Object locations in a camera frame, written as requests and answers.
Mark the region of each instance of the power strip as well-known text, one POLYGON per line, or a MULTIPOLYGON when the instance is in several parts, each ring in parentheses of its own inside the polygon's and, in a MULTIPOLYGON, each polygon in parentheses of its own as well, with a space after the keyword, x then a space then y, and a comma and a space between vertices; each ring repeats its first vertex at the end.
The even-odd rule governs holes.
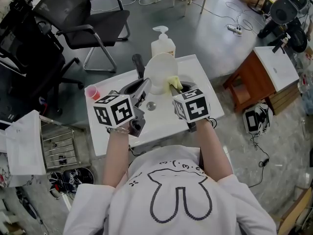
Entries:
POLYGON ((231 30, 233 32, 236 32, 238 35, 242 35, 242 33, 243 33, 239 27, 235 27, 235 26, 233 26, 231 24, 228 24, 226 26, 227 26, 227 29, 229 29, 229 30, 231 30))

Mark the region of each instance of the drain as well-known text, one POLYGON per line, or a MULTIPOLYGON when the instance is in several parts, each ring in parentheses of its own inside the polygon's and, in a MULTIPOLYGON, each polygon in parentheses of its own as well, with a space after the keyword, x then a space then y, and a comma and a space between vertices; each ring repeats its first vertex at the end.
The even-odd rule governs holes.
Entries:
POLYGON ((147 109, 148 111, 154 111, 157 107, 157 104, 154 102, 148 102, 147 103, 147 109))

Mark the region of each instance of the yellow sponge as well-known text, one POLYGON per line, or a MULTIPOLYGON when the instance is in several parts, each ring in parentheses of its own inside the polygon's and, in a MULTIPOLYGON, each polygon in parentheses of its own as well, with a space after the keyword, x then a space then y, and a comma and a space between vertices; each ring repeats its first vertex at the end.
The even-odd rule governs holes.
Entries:
POLYGON ((167 78, 167 83, 168 83, 168 86, 166 88, 167 92, 170 91, 170 85, 173 85, 175 89, 182 90, 182 85, 180 83, 178 76, 169 76, 167 78))

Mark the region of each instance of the pink cup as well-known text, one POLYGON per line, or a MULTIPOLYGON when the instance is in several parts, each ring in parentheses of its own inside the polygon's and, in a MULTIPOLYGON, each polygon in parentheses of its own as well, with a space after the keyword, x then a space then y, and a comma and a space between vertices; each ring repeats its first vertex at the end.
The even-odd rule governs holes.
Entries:
POLYGON ((94 85, 89 85, 85 88, 85 95, 93 100, 98 100, 100 98, 100 92, 94 85))

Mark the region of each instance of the black office chair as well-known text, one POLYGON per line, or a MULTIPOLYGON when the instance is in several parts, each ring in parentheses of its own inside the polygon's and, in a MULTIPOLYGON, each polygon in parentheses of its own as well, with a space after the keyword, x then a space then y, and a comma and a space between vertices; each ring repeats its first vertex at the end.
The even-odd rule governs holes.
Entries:
POLYGON ((54 106, 59 114, 58 90, 60 83, 75 83, 79 89, 84 87, 80 81, 63 78, 68 68, 78 58, 65 64, 63 47, 51 33, 49 27, 41 27, 25 0, 14 0, 10 12, 0 23, 0 57, 9 58, 21 74, 12 81, 11 93, 24 99, 28 104, 39 104, 39 97, 54 87, 54 106))
POLYGON ((120 10, 90 14, 91 0, 41 0, 34 11, 48 20, 59 31, 57 35, 64 35, 71 49, 91 47, 84 62, 86 71, 116 72, 116 63, 108 53, 106 47, 114 46, 117 41, 127 40, 130 30, 127 24, 129 11, 124 10, 121 0, 117 0, 120 10), (119 38, 123 27, 127 36, 119 38), (87 69, 87 63, 95 47, 101 47, 113 69, 87 69))

